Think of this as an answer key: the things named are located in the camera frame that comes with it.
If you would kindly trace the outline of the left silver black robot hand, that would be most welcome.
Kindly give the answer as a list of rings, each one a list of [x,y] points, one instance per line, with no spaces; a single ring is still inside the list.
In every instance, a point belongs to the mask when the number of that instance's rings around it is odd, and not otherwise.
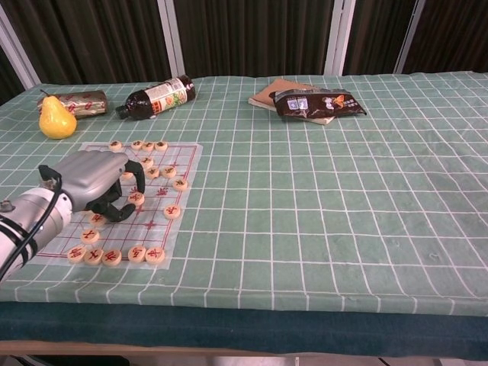
[[[122,197],[122,174],[133,174],[137,192],[144,193],[146,189],[142,164],[123,152],[80,150],[55,164],[53,170],[61,175],[62,189],[75,212],[90,210],[112,223],[126,220],[136,209],[135,204],[121,209],[113,205]]]

